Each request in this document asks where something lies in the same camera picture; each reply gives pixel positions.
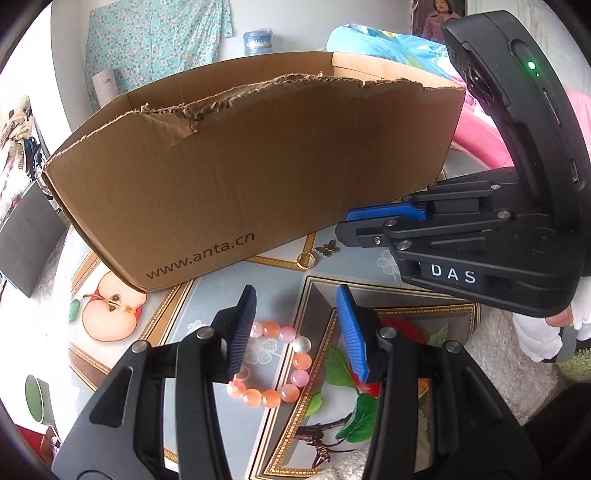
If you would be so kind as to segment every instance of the cardboard box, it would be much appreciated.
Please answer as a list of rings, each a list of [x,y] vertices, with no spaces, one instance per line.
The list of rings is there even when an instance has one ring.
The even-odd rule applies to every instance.
[[[223,61],[117,97],[43,177],[101,260],[156,291],[422,189],[463,98],[452,82],[374,57]]]

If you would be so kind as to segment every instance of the butterfly earring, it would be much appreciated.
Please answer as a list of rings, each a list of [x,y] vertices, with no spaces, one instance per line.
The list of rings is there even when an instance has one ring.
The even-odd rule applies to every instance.
[[[322,247],[316,247],[314,251],[322,254],[323,257],[329,257],[332,254],[337,253],[340,250],[339,247],[336,246],[336,240],[331,240],[327,244],[322,245]]]

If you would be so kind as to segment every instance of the white roll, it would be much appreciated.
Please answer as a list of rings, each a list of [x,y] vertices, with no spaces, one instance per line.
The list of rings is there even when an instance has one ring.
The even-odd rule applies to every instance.
[[[119,95],[119,88],[115,81],[113,69],[103,70],[93,76],[92,85],[95,87],[96,97],[99,99],[101,108]]]

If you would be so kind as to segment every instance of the green trash can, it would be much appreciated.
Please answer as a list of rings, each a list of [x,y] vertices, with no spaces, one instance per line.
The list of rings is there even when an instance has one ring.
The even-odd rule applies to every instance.
[[[40,378],[29,375],[25,381],[25,398],[31,416],[37,423],[55,427],[49,396],[49,385]]]

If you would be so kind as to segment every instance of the person in background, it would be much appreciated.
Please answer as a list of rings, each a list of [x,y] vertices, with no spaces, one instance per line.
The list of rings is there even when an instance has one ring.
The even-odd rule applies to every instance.
[[[460,16],[453,12],[452,6],[448,0],[435,0],[433,2],[434,12],[431,12],[425,26],[423,27],[422,37],[427,40],[436,41],[445,44],[443,40],[443,32],[441,31],[441,24],[451,18],[460,18]]]

